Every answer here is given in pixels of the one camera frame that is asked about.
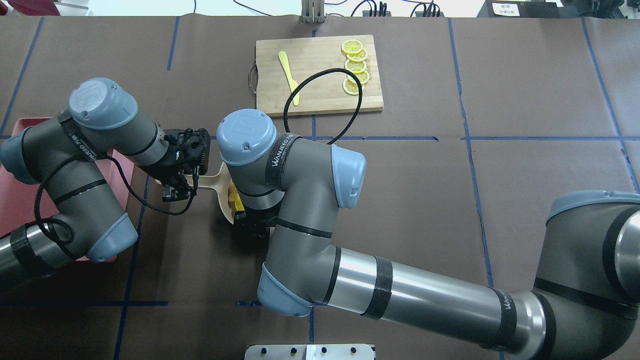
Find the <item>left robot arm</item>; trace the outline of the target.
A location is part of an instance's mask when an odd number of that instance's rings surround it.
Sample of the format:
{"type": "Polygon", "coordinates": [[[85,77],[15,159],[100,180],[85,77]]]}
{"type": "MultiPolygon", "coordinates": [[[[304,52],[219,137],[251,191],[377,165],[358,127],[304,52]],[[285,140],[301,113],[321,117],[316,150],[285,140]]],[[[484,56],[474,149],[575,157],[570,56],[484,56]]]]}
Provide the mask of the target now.
{"type": "Polygon", "coordinates": [[[206,173],[206,129],[163,129],[114,80],[94,77],[71,92],[58,116],[1,146],[2,166],[37,185],[30,221],[1,239],[1,292],[50,277],[82,257],[101,264],[130,248],[138,232],[98,161],[120,153],[163,186],[162,201],[187,201],[206,173]]]}

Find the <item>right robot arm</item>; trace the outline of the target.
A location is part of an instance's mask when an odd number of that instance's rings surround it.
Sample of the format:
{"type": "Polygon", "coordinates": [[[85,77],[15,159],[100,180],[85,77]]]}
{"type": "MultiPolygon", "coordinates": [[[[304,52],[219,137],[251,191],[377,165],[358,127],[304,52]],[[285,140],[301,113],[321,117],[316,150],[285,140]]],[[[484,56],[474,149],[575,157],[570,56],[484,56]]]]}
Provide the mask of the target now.
{"type": "Polygon", "coordinates": [[[215,137],[247,215],[272,228],[257,298],[274,313],[325,305],[518,360],[601,360],[639,326],[636,193],[558,198],[532,288],[508,292],[334,244],[339,210],[362,193],[361,153],[279,131],[253,108],[225,116],[215,137]]]}

